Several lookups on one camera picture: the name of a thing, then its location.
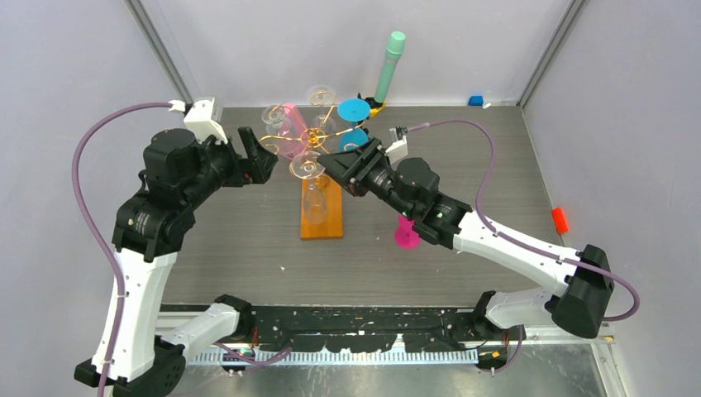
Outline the magenta plastic wine glass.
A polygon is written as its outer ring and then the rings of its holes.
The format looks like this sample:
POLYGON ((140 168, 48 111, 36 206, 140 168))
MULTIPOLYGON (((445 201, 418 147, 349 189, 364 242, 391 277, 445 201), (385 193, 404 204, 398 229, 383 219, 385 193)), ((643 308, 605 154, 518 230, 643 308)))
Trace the magenta plastic wine glass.
POLYGON ((416 249, 422 241, 418 234, 413 231, 413 221, 402 214, 398 215, 398 228, 394 233, 394 240, 404 250, 416 249))

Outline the clear flute glass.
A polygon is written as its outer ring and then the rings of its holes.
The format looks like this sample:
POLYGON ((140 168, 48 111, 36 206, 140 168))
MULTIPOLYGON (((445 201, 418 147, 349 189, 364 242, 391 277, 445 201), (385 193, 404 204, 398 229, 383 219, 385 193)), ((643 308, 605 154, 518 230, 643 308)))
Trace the clear flute glass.
POLYGON ((307 183, 303 189, 302 210, 304 219, 311 224, 320 224, 327 219, 327 201, 319 187, 325 168, 317 162, 316 151, 303 151, 296 155, 289 166, 293 176, 307 183))

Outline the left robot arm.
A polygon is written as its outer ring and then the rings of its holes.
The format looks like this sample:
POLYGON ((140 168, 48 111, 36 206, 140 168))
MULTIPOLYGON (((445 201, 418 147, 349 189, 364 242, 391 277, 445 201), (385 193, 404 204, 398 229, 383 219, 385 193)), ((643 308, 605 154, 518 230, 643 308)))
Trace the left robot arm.
POLYGON ((95 355, 74 370, 76 381, 109 385, 115 396, 166 396, 187 361, 229 337, 244 342, 254 332, 250 303, 228 294, 196 318, 163 335, 155 330, 169 273, 194 226, 195 211, 222 187, 267 182, 277 164, 249 127, 240 127, 244 153, 229 141, 199 140, 186 129, 157 133, 145 148, 140 189, 118 210, 111 253, 120 266, 106 328, 95 355))

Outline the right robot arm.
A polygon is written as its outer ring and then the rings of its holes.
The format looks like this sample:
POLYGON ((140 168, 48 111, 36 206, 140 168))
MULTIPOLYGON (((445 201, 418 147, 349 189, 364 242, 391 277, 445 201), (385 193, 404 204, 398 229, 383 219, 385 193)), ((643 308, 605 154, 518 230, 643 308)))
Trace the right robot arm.
POLYGON ((481 217, 440 192, 440 177, 424 159, 391 166, 376 138, 317 161, 349 194, 372 193, 410 220, 423 241, 481 256, 537 283, 517 293, 483 293, 471 319, 477 336, 489 340, 515 326, 552 324, 576 337, 598 336, 614 289, 603 249, 551 245, 481 217))

